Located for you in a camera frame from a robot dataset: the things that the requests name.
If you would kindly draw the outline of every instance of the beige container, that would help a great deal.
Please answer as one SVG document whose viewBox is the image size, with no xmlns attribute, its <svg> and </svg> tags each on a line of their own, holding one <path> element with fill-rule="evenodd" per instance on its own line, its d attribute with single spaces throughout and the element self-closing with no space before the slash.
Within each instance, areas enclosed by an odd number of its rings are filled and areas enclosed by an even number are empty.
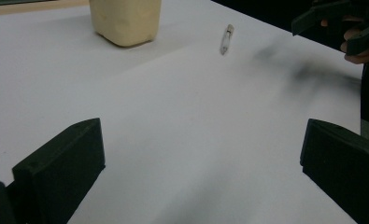
<svg viewBox="0 0 369 224">
<path fill-rule="evenodd" d="M 153 40 L 158 33 L 161 0 L 90 0 L 97 33 L 122 47 Z"/>
</svg>

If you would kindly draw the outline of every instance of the black object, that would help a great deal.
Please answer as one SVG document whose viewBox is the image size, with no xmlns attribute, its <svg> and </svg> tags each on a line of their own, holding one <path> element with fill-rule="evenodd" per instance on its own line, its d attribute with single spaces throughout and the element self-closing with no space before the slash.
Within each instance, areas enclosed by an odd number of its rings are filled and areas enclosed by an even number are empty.
<svg viewBox="0 0 369 224">
<path fill-rule="evenodd" d="M 310 119 L 301 164 L 303 172 L 357 223 L 369 224 L 369 140 Z"/>
<path fill-rule="evenodd" d="M 369 48 L 369 0 L 319 0 L 292 21 L 291 31 L 293 35 L 298 35 L 325 19 L 329 22 L 330 34 L 341 33 L 342 20 L 347 15 L 364 19 L 359 24 L 362 31 L 348 40 L 347 54 L 357 55 Z"/>
<path fill-rule="evenodd" d="M 67 223 L 104 168 L 100 119 L 68 127 L 13 167 L 7 188 L 0 182 L 0 223 Z"/>
<path fill-rule="evenodd" d="M 345 15 L 364 18 L 362 30 L 348 40 L 348 55 L 369 48 L 369 0 L 319 0 L 292 22 L 300 34 L 321 19 L 328 19 L 330 32 L 341 29 Z M 356 222 L 369 224 L 369 63 L 362 71 L 361 135 L 338 125 L 310 119 L 301 164 L 308 175 Z"/>
</svg>

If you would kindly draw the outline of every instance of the table surface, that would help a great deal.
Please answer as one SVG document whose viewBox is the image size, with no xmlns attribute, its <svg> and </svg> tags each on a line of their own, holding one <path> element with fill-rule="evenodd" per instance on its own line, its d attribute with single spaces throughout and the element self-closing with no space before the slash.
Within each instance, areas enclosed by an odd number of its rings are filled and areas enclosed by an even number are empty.
<svg viewBox="0 0 369 224">
<path fill-rule="evenodd" d="M 89 6 L 2 15 L 0 181 L 100 118 L 106 169 L 71 224 L 355 223 L 299 160 L 308 119 L 359 132 L 361 71 L 208 0 L 163 1 L 157 38 L 129 49 L 93 30 Z"/>
</svg>

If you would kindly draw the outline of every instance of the hand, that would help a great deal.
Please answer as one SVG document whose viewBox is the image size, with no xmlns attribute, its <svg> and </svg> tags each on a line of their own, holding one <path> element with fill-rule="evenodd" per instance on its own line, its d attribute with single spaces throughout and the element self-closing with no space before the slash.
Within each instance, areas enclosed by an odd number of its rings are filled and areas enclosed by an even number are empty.
<svg viewBox="0 0 369 224">
<path fill-rule="evenodd" d="M 352 17 L 352 16 L 346 16 L 344 18 L 344 21 L 362 21 L 362 19 Z M 328 26 L 328 21 L 327 20 L 322 20 L 320 25 L 321 26 Z M 360 31 L 361 30 L 358 27 L 353 27 L 353 28 L 347 30 L 344 33 L 344 38 L 345 38 L 346 41 L 341 45 L 341 50 L 343 52 L 345 52 L 345 53 L 347 52 L 348 39 L 350 39 L 354 35 L 358 34 Z M 365 50 L 364 52 L 362 52 L 358 55 L 347 55 L 346 54 L 344 58 L 348 62 L 355 63 L 355 64 L 369 63 L 369 49 Z"/>
</svg>

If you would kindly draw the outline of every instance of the pen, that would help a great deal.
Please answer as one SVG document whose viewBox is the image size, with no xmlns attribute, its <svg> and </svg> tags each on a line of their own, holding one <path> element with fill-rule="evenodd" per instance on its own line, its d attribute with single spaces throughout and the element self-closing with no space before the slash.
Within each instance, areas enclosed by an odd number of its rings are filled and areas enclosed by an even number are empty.
<svg viewBox="0 0 369 224">
<path fill-rule="evenodd" d="M 234 27 L 229 24 L 225 33 L 224 33 L 224 37 L 222 38 L 222 44 L 221 44 L 221 54 L 224 55 L 225 52 L 227 52 L 228 47 L 230 46 L 230 40 L 231 40 L 231 36 L 233 35 L 234 32 Z"/>
</svg>

